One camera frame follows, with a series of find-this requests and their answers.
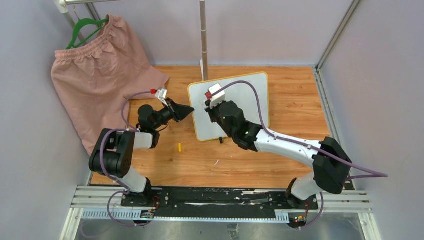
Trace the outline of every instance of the white wall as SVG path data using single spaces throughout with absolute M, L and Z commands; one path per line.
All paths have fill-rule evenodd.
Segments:
M 362 1 L 323 68 L 347 153 L 389 174 L 356 181 L 384 240 L 422 238 L 423 12 L 422 0 Z
M 88 155 L 53 87 L 72 29 L 51 0 L 0 8 L 1 239 L 58 239 Z
M 314 65 L 351 0 L 207 0 L 209 63 Z M 199 0 L 125 0 L 96 5 L 121 15 L 154 64 L 198 65 Z

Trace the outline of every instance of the green hanger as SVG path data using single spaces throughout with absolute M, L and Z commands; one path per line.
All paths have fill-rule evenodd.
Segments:
M 67 46 L 66 50 L 69 50 L 71 48 L 78 48 L 79 46 L 81 46 L 83 43 L 85 43 L 88 39 L 90 39 L 92 36 L 94 36 L 98 31 L 100 31 L 100 29 L 102 29 L 102 25 L 104 23 L 109 22 L 109 18 L 105 18 L 103 20 L 100 21 L 95 21 L 91 18 L 84 18 L 78 21 L 78 23 L 75 25 L 75 27 L 73 28 L 73 33 L 72 33 L 72 40 L 70 41 L 69 45 Z M 77 45 L 74 45 L 75 42 L 77 41 L 77 37 L 78 37 L 78 33 L 81 31 L 81 29 L 87 25 L 97 25 L 100 26 L 99 28 L 97 28 L 97 30 L 95 30 L 92 34 L 90 34 L 90 36 L 88 36 L 86 39 L 82 40 L 80 43 L 78 43 Z

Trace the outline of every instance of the wooden tabletop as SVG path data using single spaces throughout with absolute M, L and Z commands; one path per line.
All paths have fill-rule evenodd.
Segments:
M 157 66 L 170 76 L 167 97 L 177 104 L 190 105 L 187 87 L 200 82 L 199 66 Z M 209 79 L 266 72 L 269 84 L 270 128 L 276 132 L 309 140 L 329 136 L 320 97 L 309 67 L 234 67 L 211 66 Z M 140 106 L 162 109 L 157 99 L 133 100 L 129 122 L 137 124 Z M 294 178 L 311 169 L 292 159 L 271 153 L 243 150 L 230 138 L 200 142 L 196 139 L 193 117 L 180 123 L 169 122 L 160 132 L 155 149 L 137 149 L 132 165 L 154 186 L 196 186 L 234 188 L 287 188 Z M 110 184 L 95 173 L 92 184 Z

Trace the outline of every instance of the gray floor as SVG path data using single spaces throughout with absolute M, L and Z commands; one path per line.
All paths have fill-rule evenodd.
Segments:
M 310 221 L 315 214 L 310 213 Z M 122 227 L 111 220 L 84 220 L 86 236 L 104 240 L 365 240 L 358 215 L 353 213 L 328 213 L 302 231 L 286 224 L 276 223 L 223 223 L 223 222 L 152 222 L 144 227 Z M 76 240 L 86 239 L 80 231 Z

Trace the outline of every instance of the pink garment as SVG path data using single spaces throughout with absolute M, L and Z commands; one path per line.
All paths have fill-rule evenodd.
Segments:
M 102 129 L 126 127 L 121 108 L 128 97 L 164 87 L 169 79 L 150 65 L 130 25 L 120 16 L 108 18 L 92 42 L 57 50 L 51 69 L 54 87 L 90 155 Z M 135 99 L 153 97 L 142 94 Z

